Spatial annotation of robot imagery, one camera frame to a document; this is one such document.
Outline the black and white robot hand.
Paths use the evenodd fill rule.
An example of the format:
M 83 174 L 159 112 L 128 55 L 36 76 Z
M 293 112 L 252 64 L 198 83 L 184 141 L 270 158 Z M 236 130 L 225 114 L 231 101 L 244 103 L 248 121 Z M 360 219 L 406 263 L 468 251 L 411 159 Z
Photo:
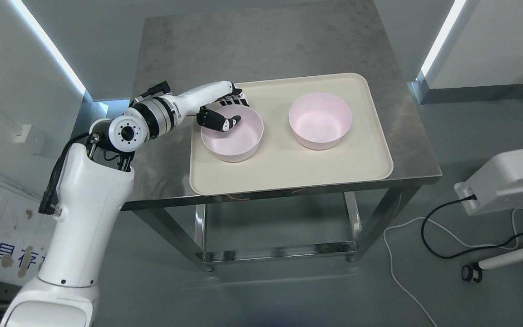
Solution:
M 197 94 L 205 96 L 204 100 L 199 100 L 202 106 L 196 116 L 197 124 L 218 132 L 228 132 L 234 128 L 241 121 L 241 116 L 226 118 L 214 110 L 207 109 L 206 105 L 218 102 L 221 106 L 249 106 L 243 89 L 236 87 L 230 81 L 216 81 L 202 85 L 197 88 Z

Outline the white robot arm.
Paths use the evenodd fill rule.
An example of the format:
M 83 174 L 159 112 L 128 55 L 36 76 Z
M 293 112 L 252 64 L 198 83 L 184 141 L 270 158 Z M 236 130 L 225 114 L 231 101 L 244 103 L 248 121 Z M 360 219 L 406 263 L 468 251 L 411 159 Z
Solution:
M 230 81 L 174 96 L 163 81 L 133 99 L 122 116 L 100 119 L 72 138 L 56 162 L 38 211 L 57 223 L 38 275 L 6 310 L 2 327 L 91 327 L 99 307 L 98 275 L 116 218 L 133 190 L 135 151 L 187 116 L 227 132 L 241 120 L 207 105 L 247 105 Z

